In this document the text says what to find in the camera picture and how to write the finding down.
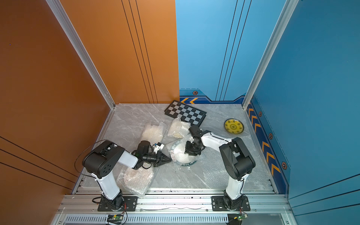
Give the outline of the bubble white blue plate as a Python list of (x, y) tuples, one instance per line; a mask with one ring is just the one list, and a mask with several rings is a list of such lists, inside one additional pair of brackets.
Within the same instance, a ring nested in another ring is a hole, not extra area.
[(190, 166), (198, 161), (197, 156), (191, 156), (185, 152), (188, 137), (178, 139), (166, 145), (172, 161), (179, 166)]

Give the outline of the bubble wrap of yellow plate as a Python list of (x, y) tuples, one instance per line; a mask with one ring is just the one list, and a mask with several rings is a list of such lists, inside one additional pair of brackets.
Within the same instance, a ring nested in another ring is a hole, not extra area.
[(225, 138), (211, 132), (194, 136), (185, 153), (195, 157), (192, 175), (198, 188), (224, 190), (229, 182), (241, 192), (273, 192), (271, 175), (250, 135)]

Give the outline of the yellow dinner plate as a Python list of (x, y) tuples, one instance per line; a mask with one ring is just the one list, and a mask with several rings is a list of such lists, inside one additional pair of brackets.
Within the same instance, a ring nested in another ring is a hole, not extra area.
[(224, 123), (224, 127), (228, 133), (235, 135), (241, 134), (244, 131), (243, 123), (235, 118), (227, 119)]

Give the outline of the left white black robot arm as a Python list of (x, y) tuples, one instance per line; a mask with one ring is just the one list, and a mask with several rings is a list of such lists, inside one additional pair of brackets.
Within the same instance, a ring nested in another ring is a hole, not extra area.
[(113, 175), (116, 164), (134, 170), (143, 168), (144, 163), (153, 167), (165, 165), (172, 159), (162, 152), (163, 147), (161, 143), (152, 145), (148, 141), (141, 141), (137, 149), (130, 153), (110, 140), (101, 140), (100, 145), (88, 153), (82, 161), (82, 165), (102, 191), (99, 202), (93, 199), (93, 202), (99, 205), (98, 211), (119, 211), (125, 206), (122, 191)]

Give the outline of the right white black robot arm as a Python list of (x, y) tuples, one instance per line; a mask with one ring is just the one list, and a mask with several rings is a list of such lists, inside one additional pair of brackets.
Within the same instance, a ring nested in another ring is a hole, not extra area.
[(226, 210), (249, 212), (251, 208), (248, 197), (243, 193), (243, 187), (255, 168), (256, 162), (244, 141), (239, 137), (234, 139), (220, 137), (209, 130), (201, 130), (197, 125), (191, 126), (189, 132), (193, 140), (186, 142), (186, 154), (201, 155), (205, 148), (212, 148), (221, 154), (229, 175), (228, 185), (223, 196)]

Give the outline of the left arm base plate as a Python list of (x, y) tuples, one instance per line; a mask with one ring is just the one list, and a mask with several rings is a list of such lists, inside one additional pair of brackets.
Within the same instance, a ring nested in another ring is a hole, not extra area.
[(114, 200), (108, 200), (104, 196), (101, 196), (101, 200), (98, 204), (99, 212), (134, 212), (137, 207), (137, 196), (120, 196)]

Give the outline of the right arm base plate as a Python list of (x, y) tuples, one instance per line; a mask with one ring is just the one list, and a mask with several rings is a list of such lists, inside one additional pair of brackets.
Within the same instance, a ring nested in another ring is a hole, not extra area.
[(246, 195), (241, 195), (238, 199), (232, 200), (227, 196), (212, 196), (212, 210), (215, 212), (224, 211), (251, 211), (250, 203)]

